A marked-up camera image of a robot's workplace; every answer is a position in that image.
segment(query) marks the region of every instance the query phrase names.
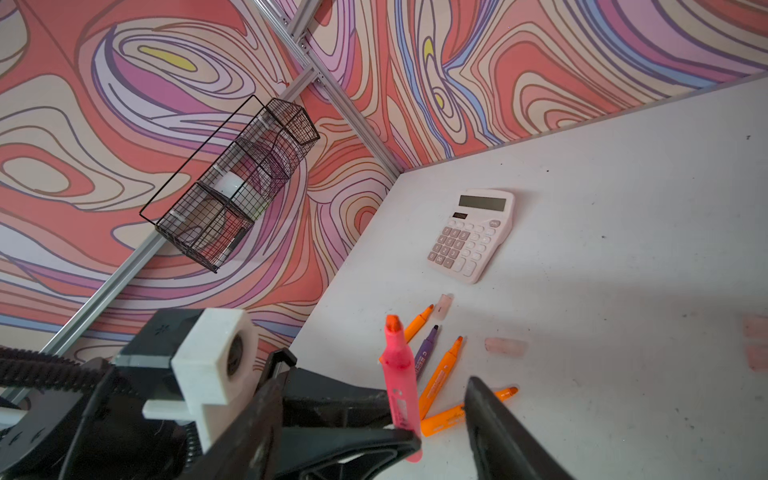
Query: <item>patterned wall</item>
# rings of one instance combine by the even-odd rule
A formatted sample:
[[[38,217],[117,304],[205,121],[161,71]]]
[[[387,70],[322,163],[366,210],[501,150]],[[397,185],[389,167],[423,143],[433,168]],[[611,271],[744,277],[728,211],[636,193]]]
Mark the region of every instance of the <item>patterned wall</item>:
[[[0,0],[0,325],[57,331],[147,236],[138,210],[170,172],[249,95],[296,75],[251,5]],[[111,355],[172,306],[244,308],[261,359],[290,344],[391,187],[314,87],[300,102],[321,140],[219,273],[164,247],[78,358]]]
[[[766,0],[326,0],[310,30],[406,168],[768,68]]]

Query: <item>purple marker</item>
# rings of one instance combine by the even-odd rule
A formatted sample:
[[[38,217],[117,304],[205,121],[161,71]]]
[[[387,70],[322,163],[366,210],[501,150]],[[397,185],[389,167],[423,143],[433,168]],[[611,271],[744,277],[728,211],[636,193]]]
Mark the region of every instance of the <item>purple marker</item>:
[[[416,357],[414,358],[417,381],[422,374],[422,368],[426,365],[429,356],[432,355],[432,350],[435,348],[435,337],[437,337],[437,325],[435,325],[435,328],[429,332],[427,338],[424,339],[422,345],[419,347],[419,353],[416,353]]]

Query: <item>white table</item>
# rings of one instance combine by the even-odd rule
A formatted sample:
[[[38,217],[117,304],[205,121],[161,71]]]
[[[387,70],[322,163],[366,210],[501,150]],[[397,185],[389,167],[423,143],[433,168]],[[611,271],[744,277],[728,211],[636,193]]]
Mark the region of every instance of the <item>white table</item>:
[[[432,414],[477,375],[520,387],[506,405],[576,479],[768,478],[768,373],[747,367],[741,329],[768,314],[767,125],[761,79],[403,174],[291,349],[384,388],[385,315],[453,293],[420,389],[467,340]],[[475,285],[426,266],[468,187],[517,196]],[[530,348],[495,356],[487,336]],[[380,478],[475,478],[465,427],[423,449]]]

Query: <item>marker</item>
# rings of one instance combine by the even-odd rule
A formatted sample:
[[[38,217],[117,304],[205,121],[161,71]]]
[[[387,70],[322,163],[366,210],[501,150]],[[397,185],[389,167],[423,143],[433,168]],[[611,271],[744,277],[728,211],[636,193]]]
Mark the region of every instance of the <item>marker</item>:
[[[429,314],[432,313],[432,311],[435,309],[435,305],[430,305],[427,307],[427,310],[424,310],[417,316],[410,325],[408,325],[408,328],[406,328],[406,343],[409,343],[413,336],[419,332],[419,330],[422,329],[425,323],[427,323],[427,319],[429,318]]]
[[[427,388],[422,392],[422,396],[419,397],[419,418],[424,419],[429,412],[429,407],[432,406],[432,402],[435,401],[437,394],[440,393],[440,389],[445,385],[445,381],[451,375],[451,370],[456,364],[456,357],[458,350],[462,347],[463,337],[459,337],[448,352],[440,360],[440,365],[437,366],[437,370],[432,374],[432,378],[427,383]]]
[[[499,390],[494,392],[496,398],[504,402],[506,399],[512,397],[518,392],[516,387]],[[432,436],[437,432],[441,432],[445,429],[450,429],[454,425],[458,425],[467,417],[467,413],[464,411],[464,404],[455,406],[450,410],[445,410],[442,413],[433,415],[427,419],[422,420],[422,435],[425,437]]]
[[[424,339],[422,345],[419,347],[419,353],[416,353],[414,362],[416,363],[416,382],[419,381],[419,377],[422,374],[424,365],[426,365],[429,356],[432,355],[432,351],[435,348],[435,338],[437,337],[437,325],[432,328],[427,338]]]
[[[410,430],[420,437],[422,430],[419,424],[419,401],[413,351],[406,343],[402,323],[397,315],[387,315],[384,334],[386,348],[382,354],[382,369],[392,423],[397,429]],[[406,458],[413,463],[421,459],[421,450]]]

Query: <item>calculator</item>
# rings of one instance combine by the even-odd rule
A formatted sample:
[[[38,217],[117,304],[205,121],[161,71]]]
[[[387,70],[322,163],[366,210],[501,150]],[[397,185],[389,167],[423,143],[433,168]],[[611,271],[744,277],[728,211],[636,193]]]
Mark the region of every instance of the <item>calculator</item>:
[[[503,190],[464,190],[427,255],[429,265],[464,283],[480,280],[512,230],[514,206],[515,195]]]

